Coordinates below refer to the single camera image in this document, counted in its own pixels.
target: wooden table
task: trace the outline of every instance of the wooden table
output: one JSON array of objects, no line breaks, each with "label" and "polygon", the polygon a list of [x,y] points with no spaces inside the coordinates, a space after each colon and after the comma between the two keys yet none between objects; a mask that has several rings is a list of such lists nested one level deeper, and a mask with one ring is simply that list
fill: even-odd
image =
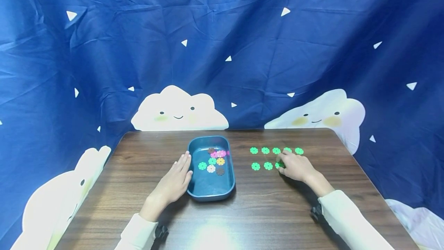
[{"label": "wooden table", "polygon": [[223,135],[231,145],[236,191],[226,201],[196,203],[187,195],[160,218],[170,234],[153,249],[272,250],[348,249],[328,224],[309,215],[316,196],[276,169],[253,171],[275,155],[251,147],[301,147],[336,189],[399,250],[418,248],[336,134],[328,129],[127,133],[68,227],[57,250],[113,250],[129,219],[191,139]]}]

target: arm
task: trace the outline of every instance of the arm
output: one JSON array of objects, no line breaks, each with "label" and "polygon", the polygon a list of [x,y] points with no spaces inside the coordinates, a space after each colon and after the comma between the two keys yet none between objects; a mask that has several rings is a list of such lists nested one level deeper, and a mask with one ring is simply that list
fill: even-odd
[{"label": "arm", "polygon": [[394,250],[350,198],[336,191],[306,157],[284,151],[278,159],[286,165],[286,168],[279,168],[281,174],[306,183],[315,192],[325,220],[351,250]]},{"label": "arm", "polygon": [[192,171],[188,171],[191,158],[186,151],[173,164],[146,198],[140,212],[133,215],[126,225],[115,250],[142,250],[144,247],[151,249],[159,216],[170,203],[177,201],[187,191],[193,174]]}]

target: blue fabric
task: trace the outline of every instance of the blue fabric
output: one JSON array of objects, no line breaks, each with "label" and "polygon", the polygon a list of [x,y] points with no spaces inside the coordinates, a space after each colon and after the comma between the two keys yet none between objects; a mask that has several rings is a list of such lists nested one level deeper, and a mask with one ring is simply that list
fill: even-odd
[{"label": "blue fabric", "polygon": [[170,84],[209,94],[230,129],[344,89],[365,106],[354,156],[383,197],[444,217],[444,0],[0,2],[0,249],[36,188],[114,149]]}]

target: plastic tray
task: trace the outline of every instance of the plastic tray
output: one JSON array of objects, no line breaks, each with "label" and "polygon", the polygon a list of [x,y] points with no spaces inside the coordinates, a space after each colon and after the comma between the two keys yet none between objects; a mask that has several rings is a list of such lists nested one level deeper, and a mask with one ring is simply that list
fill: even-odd
[{"label": "plastic tray", "polygon": [[[199,163],[211,158],[208,150],[214,148],[216,151],[224,150],[227,154],[223,159],[225,164],[214,166],[216,169],[223,168],[225,173],[220,176],[216,172],[209,173],[207,169],[198,168]],[[234,189],[236,180],[234,179],[233,159],[231,158],[230,144],[223,136],[205,136],[193,139],[188,145],[188,151],[192,155],[190,170],[193,177],[188,186],[188,194],[196,201],[219,201],[229,197]]]}]

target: right hand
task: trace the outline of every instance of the right hand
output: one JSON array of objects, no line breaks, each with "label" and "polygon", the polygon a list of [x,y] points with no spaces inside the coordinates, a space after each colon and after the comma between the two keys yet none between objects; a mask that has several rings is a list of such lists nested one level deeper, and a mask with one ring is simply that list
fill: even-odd
[{"label": "right hand", "polygon": [[305,156],[284,150],[277,155],[277,161],[280,160],[283,161],[286,168],[280,167],[279,172],[296,181],[306,182],[310,176],[318,172]]}]

